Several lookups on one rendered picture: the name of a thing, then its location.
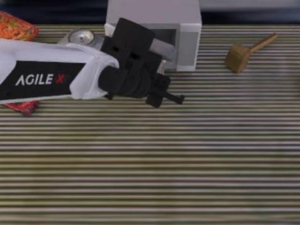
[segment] wooden handle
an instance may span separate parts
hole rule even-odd
[[[268,37],[264,38],[263,40],[261,40],[260,42],[258,42],[257,44],[255,44],[254,46],[252,46],[250,48],[251,53],[254,53],[254,52],[262,49],[266,45],[270,44],[277,38],[277,36],[278,35],[276,33],[274,33],[274,34],[271,34]]]

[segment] dark background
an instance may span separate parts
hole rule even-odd
[[[105,23],[107,1],[7,0],[0,9],[35,24],[99,24]],[[231,4],[230,0],[222,1]],[[228,7],[221,11],[201,6],[201,11],[204,24],[298,24],[300,22],[300,7],[289,7],[288,4],[287,7],[282,8],[270,6],[270,8],[232,7],[231,9]]]

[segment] brown object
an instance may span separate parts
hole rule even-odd
[[[251,48],[247,48],[245,46],[242,46],[239,43],[234,44],[229,49],[229,52],[227,54],[225,64],[227,67],[229,67],[233,72],[240,73],[244,70],[244,68],[247,66],[249,58],[252,53],[262,49],[266,45],[270,44],[272,41],[274,41],[277,38],[277,34],[271,34],[270,36],[264,38]]]

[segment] robotic arm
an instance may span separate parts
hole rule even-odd
[[[112,37],[77,31],[58,45],[0,39],[0,49],[0,104],[115,95],[147,97],[153,107],[164,98],[177,104],[184,100],[167,92],[171,80],[158,73],[175,54],[174,47],[124,18]]]

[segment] striped tablecloth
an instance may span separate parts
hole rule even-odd
[[[47,43],[78,28],[39,27]],[[225,68],[230,45],[272,32],[242,74]],[[204,26],[198,57],[196,72],[166,73],[184,105],[2,107],[0,224],[300,224],[300,26]]]

